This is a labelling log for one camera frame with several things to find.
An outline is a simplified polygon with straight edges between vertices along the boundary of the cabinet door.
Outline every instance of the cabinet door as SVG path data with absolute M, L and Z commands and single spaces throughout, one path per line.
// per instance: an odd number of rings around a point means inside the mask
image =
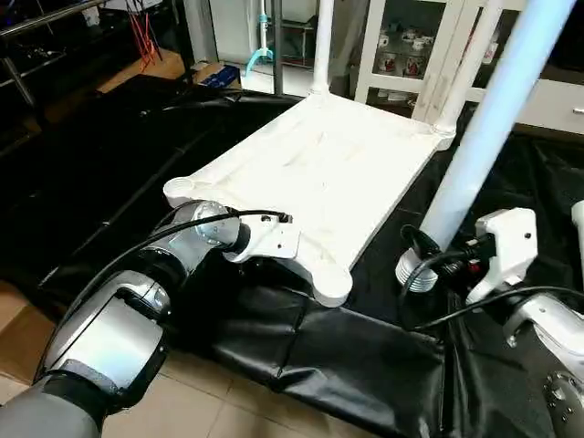
M 446 100 L 452 80 L 462 60 L 466 44 L 473 33 L 483 9 L 484 0 L 466 0 L 459 24 L 454 33 L 453 43 L 444 62 L 443 72 L 435 88 L 426 119 L 437 119 Z M 503 54 L 526 0 L 507 0 L 491 45 L 485 53 L 483 64 L 468 89 L 466 98 L 470 102 L 480 102 L 485 89 Z M 556 43 L 540 80 L 526 103 L 517 122 L 528 125 L 584 133 L 584 34 L 581 23 L 584 20 L 584 3 L 579 2 L 570 17 L 564 33 Z
M 463 4 L 371 0 L 355 100 L 424 120 Z

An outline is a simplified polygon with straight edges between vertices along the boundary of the silver robot arm segment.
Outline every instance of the silver robot arm segment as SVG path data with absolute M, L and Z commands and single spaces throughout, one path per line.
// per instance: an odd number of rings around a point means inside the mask
M 180 209 L 167 226 L 225 213 L 203 201 Z M 171 313 L 168 288 L 179 287 L 215 248 L 243 251 L 249 235 L 234 217 L 142 250 L 138 257 L 157 269 L 120 271 L 80 306 L 48 346 L 41 379 L 0 409 L 0 436 L 101 436 L 106 416 L 139 402 L 166 358 L 159 323 Z

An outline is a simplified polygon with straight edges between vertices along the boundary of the metal pipe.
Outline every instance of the metal pipe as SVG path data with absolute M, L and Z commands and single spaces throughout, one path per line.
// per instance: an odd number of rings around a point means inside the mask
M 282 66 L 282 0 L 272 0 L 274 27 L 274 94 L 284 94 L 284 67 Z
M 22 95 L 26 103 L 30 105 L 31 108 L 36 109 L 37 102 L 35 101 L 35 97 L 32 95 L 32 93 L 26 86 L 25 81 L 22 80 L 20 72 L 16 68 L 15 63 L 12 62 L 12 59 L 10 59 L 9 57 L 2 57 L 0 59 L 2 60 L 2 65 L 4 66 L 6 72 L 8 73 L 8 76 L 10 76 L 10 78 L 15 82 L 18 91 L 20 91 L 20 94 Z
M 40 0 L 36 0 L 36 4 L 38 5 L 38 10 L 40 11 L 40 15 L 43 16 L 45 14 L 45 9 L 43 9 L 43 6 L 40 4 Z M 53 32 L 53 28 L 51 27 L 51 25 L 49 23 L 47 23 L 47 29 L 50 32 L 50 34 L 54 37 L 55 32 Z
M 37 27 L 44 26 L 48 23 L 52 23 L 53 21 L 65 18 L 66 16 L 72 16 L 78 12 L 85 11 L 86 9 L 89 9 L 93 6 L 106 3 L 107 1 L 108 0 L 88 0 L 86 2 L 79 3 L 76 5 L 63 7 L 61 9 L 58 9 L 57 11 L 51 12 L 44 16 L 31 18 L 30 20 L 23 21 L 22 23 L 18 23 L 17 25 L 7 27 L 6 29 L 2 29 L 0 30 L 0 37 L 2 38 L 15 37 L 16 35 L 22 34 L 23 32 L 27 32 Z
M 36 71 L 39 71 L 41 68 L 44 68 L 44 67 L 50 66 L 51 64 L 56 63 L 57 61 L 59 61 L 60 59 L 62 59 L 65 56 L 66 55 L 63 53 L 57 57 L 53 57 L 50 60 L 43 62 L 42 64 L 39 64 L 38 66 L 32 67 L 31 69 L 20 73 L 20 78 L 26 78 L 28 75 L 32 75 Z M 0 89 L 2 87 L 7 86 L 7 85 L 13 84 L 14 82 L 15 82 L 15 80 L 11 79 L 11 78 L 5 80 L 4 82 L 0 82 Z

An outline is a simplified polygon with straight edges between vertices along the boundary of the blue object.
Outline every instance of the blue object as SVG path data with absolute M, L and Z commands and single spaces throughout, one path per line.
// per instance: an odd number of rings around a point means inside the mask
M 260 14 L 259 16 L 259 28 L 260 28 L 260 39 L 261 39 L 261 47 L 254 52 L 252 57 L 247 62 L 247 66 L 245 67 L 245 75 L 247 76 L 252 68 L 256 64 L 257 60 L 261 57 L 267 57 L 269 60 L 274 60 L 274 52 L 267 48 L 267 15 Z
M 201 85 L 210 89 L 224 89 L 239 76 L 239 68 L 225 66 L 218 73 L 213 73 L 209 78 L 201 82 Z

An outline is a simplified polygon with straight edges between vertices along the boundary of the cardboard box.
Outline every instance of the cardboard box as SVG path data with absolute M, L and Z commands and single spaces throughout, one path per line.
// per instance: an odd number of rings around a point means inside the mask
M 0 280 L 0 374 L 30 384 L 55 325 Z

